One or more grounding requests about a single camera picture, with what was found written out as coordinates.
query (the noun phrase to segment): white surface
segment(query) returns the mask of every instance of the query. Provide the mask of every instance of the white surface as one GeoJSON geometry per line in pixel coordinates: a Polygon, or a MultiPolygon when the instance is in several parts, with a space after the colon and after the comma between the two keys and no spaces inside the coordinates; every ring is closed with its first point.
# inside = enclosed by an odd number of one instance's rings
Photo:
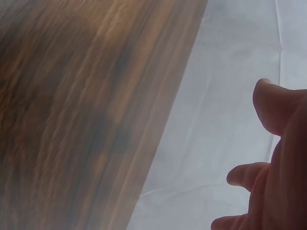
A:
{"type": "Polygon", "coordinates": [[[256,81],[307,88],[306,14],[304,0],[209,0],[128,230],[209,230],[246,212],[249,193],[225,178],[278,140],[254,111],[256,81]]]}

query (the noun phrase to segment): wood grain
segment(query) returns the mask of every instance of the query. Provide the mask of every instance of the wood grain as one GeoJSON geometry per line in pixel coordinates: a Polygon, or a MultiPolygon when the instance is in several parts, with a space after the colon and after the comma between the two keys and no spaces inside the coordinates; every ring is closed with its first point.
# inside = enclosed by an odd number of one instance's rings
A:
{"type": "Polygon", "coordinates": [[[124,230],[206,0],[0,0],[0,229],[124,230]]]}

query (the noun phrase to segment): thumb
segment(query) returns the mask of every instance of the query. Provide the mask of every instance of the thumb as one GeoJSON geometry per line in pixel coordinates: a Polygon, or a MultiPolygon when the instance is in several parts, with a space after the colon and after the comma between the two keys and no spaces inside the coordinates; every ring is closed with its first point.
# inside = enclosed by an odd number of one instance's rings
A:
{"type": "Polygon", "coordinates": [[[254,89],[253,103],[264,128],[282,136],[290,117],[306,95],[307,90],[288,90],[268,79],[260,79],[254,89]]]}
{"type": "Polygon", "coordinates": [[[289,229],[307,229],[307,97],[290,118],[282,138],[279,193],[289,229]]]}

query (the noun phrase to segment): finger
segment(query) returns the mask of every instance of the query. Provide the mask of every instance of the finger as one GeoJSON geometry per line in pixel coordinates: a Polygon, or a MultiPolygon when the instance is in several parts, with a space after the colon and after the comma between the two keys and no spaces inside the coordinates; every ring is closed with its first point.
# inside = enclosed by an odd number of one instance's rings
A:
{"type": "Polygon", "coordinates": [[[264,162],[239,165],[229,172],[227,175],[227,182],[231,185],[241,186],[251,191],[259,173],[269,166],[269,163],[264,162]]]}
{"type": "Polygon", "coordinates": [[[249,224],[253,229],[262,229],[263,204],[269,167],[264,167],[257,175],[255,186],[249,197],[249,224]]]}
{"type": "Polygon", "coordinates": [[[239,230],[246,214],[241,216],[231,216],[218,218],[212,222],[211,230],[239,230]]]}
{"type": "Polygon", "coordinates": [[[260,79],[254,89],[253,103],[264,128],[282,136],[283,131],[307,90],[288,90],[260,79]]]}

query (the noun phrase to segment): wooden surface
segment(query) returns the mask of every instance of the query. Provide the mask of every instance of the wooden surface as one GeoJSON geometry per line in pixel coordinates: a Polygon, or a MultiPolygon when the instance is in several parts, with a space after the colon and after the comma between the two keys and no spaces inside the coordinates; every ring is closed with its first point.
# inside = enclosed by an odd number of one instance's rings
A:
{"type": "Polygon", "coordinates": [[[206,0],[0,0],[0,229],[124,230],[206,0]]]}

